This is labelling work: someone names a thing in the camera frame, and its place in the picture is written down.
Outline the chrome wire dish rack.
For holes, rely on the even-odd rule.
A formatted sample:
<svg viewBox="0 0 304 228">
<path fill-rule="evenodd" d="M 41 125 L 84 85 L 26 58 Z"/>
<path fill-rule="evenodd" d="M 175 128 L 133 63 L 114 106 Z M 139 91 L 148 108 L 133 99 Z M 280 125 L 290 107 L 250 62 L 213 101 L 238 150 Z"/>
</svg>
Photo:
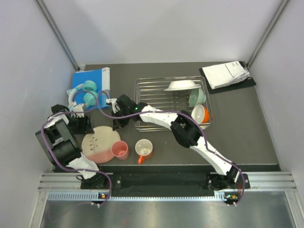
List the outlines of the chrome wire dish rack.
<svg viewBox="0 0 304 228">
<path fill-rule="evenodd" d="M 188 77 L 159 77 L 159 78 L 139 78 L 135 81 L 134 101 L 136 103 L 147 103 L 154 108 L 164 111 L 185 110 L 192 113 L 193 108 L 189 105 L 191 90 L 165 91 L 172 81 L 192 80 L 201 86 L 206 95 L 206 101 L 202 104 L 209 112 L 209 120 L 200 124 L 202 129 L 207 129 L 213 123 L 213 113 L 206 80 L 202 76 Z"/>
</svg>

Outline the pink plate with leaf motif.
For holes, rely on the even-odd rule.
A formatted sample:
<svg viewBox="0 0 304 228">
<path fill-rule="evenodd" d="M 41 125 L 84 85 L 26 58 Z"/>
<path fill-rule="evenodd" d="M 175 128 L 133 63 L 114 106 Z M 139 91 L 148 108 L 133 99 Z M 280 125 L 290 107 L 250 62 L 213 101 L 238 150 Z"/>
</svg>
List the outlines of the pink plate with leaf motif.
<svg viewBox="0 0 304 228">
<path fill-rule="evenodd" d="M 121 140 L 119 133 L 109 126 L 99 126 L 93 130 L 94 133 L 86 134 L 82 140 L 83 154 L 95 163 L 110 161 L 114 157 L 111 152 L 113 144 Z"/>
</svg>

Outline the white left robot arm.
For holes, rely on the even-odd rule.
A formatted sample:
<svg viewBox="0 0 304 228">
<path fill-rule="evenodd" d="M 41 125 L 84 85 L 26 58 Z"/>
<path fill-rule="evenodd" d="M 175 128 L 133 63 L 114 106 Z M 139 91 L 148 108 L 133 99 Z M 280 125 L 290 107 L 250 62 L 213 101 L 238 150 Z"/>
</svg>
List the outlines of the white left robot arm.
<svg viewBox="0 0 304 228">
<path fill-rule="evenodd" d="M 100 172 L 95 162 L 83 155 L 75 138 L 76 134 L 94 133 L 90 117 L 85 114 L 73 117 L 68 113 L 69 109 L 60 104 L 51 107 L 51 111 L 47 123 L 35 133 L 49 161 L 79 172 L 76 178 L 81 181 L 82 189 L 108 187 L 108 177 Z"/>
</svg>

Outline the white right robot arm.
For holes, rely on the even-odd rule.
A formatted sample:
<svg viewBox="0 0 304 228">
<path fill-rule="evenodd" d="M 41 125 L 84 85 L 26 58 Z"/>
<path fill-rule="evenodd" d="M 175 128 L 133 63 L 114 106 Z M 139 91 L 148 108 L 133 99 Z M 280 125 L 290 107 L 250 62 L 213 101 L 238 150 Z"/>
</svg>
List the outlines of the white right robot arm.
<svg viewBox="0 0 304 228">
<path fill-rule="evenodd" d="M 207 141 L 202 128 L 186 111 L 163 111 L 146 103 L 136 104 L 126 95 L 121 95 L 117 99 L 106 99 L 106 103 L 112 108 L 111 115 L 115 128 L 125 127 L 132 119 L 171 130 L 179 145 L 196 151 L 213 166 L 217 174 L 222 176 L 221 180 L 225 187 L 233 188 L 238 184 L 239 168 Z"/>
</svg>

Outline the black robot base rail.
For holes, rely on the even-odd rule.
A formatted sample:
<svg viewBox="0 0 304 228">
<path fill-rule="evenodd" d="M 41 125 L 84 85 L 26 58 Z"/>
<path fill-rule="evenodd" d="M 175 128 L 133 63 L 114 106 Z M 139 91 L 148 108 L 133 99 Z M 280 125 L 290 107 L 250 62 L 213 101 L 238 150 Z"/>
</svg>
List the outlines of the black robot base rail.
<svg viewBox="0 0 304 228">
<path fill-rule="evenodd" d="M 189 173 L 114 173 L 109 177 L 98 173 L 90 179 L 84 179 L 77 175 L 76 179 L 81 181 L 82 189 L 106 189 L 112 191 L 138 191 L 152 192 L 164 189 L 194 189 L 194 190 L 223 190 L 223 189 L 248 189 L 249 181 L 247 175 L 239 176 L 236 180 L 229 180 L 228 177 L 219 174 L 205 172 Z"/>
</svg>

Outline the mint green ceramic bowl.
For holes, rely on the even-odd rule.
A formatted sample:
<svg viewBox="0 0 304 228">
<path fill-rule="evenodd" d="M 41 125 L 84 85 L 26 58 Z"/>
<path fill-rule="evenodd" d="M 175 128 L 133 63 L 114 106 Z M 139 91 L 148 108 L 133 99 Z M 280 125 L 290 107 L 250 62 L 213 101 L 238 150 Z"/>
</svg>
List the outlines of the mint green ceramic bowl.
<svg viewBox="0 0 304 228">
<path fill-rule="evenodd" d="M 206 95 L 201 88 L 193 89 L 189 96 L 189 106 L 195 107 L 202 105 L 206 101 Z"/>
</svg>

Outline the white bowl orange outside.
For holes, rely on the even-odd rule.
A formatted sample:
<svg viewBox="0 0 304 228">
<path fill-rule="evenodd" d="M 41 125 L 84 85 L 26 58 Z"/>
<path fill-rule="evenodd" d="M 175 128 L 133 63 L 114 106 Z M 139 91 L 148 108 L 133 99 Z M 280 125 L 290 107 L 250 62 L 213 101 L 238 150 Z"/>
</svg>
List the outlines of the white bowl orange outside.
<svg viewBox="0 0 304 228">
<path fill-rule="evenodd" d="M 196 121 L 198 124 L 207 124 L 210 119 L 209 111 L 203 105 L 196 105 L 191 113 L 191 117 Z"/>
</svg>

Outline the white plate blue rim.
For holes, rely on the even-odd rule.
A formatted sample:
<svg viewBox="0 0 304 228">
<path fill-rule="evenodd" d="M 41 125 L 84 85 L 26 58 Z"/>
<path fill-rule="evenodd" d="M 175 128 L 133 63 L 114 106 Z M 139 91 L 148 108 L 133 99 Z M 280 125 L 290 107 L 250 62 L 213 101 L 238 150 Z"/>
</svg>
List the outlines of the white plate blue rim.
<svg viewBox="0 0 304 228">
<path fill-rule="evenodd" d="M 192 80 L 172 81 L 164 91 L 180 91 L 201 88 L 200 84 L 196 84 Z"/>
</svg>

